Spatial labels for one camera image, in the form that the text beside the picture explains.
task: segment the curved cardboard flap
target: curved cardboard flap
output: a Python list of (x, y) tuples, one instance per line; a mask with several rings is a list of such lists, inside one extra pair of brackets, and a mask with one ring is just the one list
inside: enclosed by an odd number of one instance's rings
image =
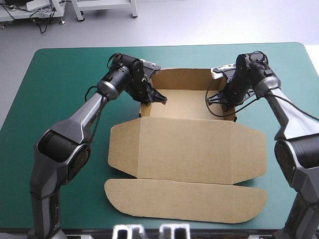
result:
[(231, 185), (266, 172), (266, 137), (226, 120), (142, 117), (112, 127), (108, 161), (137, 178)]
[(266, 191), (154, 179), (110, 179), (105, 192), (120, 212), (139, 217), (241, 223), (257, 216)]

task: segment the table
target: table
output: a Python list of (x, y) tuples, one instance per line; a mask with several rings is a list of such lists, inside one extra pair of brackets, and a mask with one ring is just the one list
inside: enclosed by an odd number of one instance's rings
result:
[[(32, 227), (29, 178), (33, 144), (52, 124), (69, 117), (84, 103), (86, 90), (105, 75), (107, 59), (113, 53), (143, 58), (162, 68), (211, 68), (234, 63), (238, 54), (256, 50), (268, 55), (270, 66), (282, 80), (284, 93), (302, 109), (319, 115), (318, 75), (299, 43), (38, 50), (0, 131), (0, 228)], [(106, 198), (103, 186), (107, 179), (131, 177), (107, 163), (110, 129), (137, 118), (138, 112), (139, 103), (126, 93), (104, 109), (89, 162), (69, 185), (61, 188), (62, 228), (107, 229), (115, 224), (159, 228), (163, 223), (187, 222), (125, 215)], [(288, 186), (273, 152), (279, 124), (264, 99), (240, 112), (238, 122), (267, 136), (267, 173), (238, 184), (265, 189), (266, 206), (245, 223), (189, 222), (193, 229), (279, 229), (286, 221), (296, 193)]]

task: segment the cardboard box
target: cardboard box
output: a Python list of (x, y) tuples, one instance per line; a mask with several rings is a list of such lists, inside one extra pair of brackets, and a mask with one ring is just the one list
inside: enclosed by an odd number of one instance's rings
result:
[[(266, 192), (231, 185), (266, 172), (264, 134), (208, 111), (210, 69), (165, 69), (152, 80), (166, 105), (142, 105), (141, 118), (111, 129), (109, 165), (138, 179), (107, 181), (110, 202), (133, 216), (224, 223), (256, 216)], [(211, 89), (224, 86), (219, 79)], [(220, 105), (211, 109), (223, 114)]]
[[(234, 120), (236, 115), (224, 118), (213, 116), (206, 108), (205, 93), (212, 81), (210, 69), (163, 69), (152, 77), (154, 87), (167, 97), (167, 103), (141, 105), (142, 117), (175, 119)], [(209, 96), (225, 86), (225, 79), (214, 80)], [(230, 108), (223, 112), (220, 105), (212, 104), (210, 109), (218, 115), (234, 112)]]

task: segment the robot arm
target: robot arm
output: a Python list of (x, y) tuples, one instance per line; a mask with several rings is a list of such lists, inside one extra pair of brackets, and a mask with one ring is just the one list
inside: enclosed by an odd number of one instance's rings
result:
[(109, 59), (110, 71), (97, 84), (97, 92), (70, 118), (54, 124), (34, 145), (30, 180), (34, 228), (30, 239), (64, 239), (60, 228), (60, 187), (68, 184), (90, 157), (94, 131), (103, 107), (125, 90), (136, 101), (166, 103), (151, 82), (160, 66), (116, 53)]
[(281, 81), (262, 52), (241, 54), (236, 65), (213, 69), (214, 78), (226, 77), (221, 92), (207, 98), (226, 110), (253, 95), (264, 97), (280, 129), (275, 136), (275, 156), (297, 196), (285, 227), (274, 233), (277, 239), (315, 239), (319, 225), (319, 123), (306, 117), (281, 91)]

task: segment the gray floor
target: gray floor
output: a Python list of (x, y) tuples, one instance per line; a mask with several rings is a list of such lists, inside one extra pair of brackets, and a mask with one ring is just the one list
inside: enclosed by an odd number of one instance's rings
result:
[(31, 22), (0, 30), (0, 126), (33, 54), (40, 48), (195, 45), (261, 42), (319, 44), (319, 1), (178, 0), (138, 3), (130, 9), (85, 12), (78, 22), (70, 3), (66, 25), (43, 35)]

